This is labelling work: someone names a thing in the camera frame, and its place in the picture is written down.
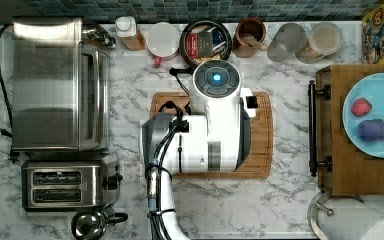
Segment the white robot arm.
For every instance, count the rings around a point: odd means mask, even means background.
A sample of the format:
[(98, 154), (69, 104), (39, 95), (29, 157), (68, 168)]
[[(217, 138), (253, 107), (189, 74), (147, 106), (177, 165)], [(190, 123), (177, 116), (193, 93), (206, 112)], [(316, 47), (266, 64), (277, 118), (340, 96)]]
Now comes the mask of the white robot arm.
[(193, 72), (189, 115), (168, 103), (173, 114), (160, 111), (142, 125), (140, 155), (152, 240), (188, 240), (176, 219), (173, 175), (234, 172), (243, 164), (251, 145), (250, 119), (255, 116), (247, 107), (251, 96), (234, 65), (207, 61)]

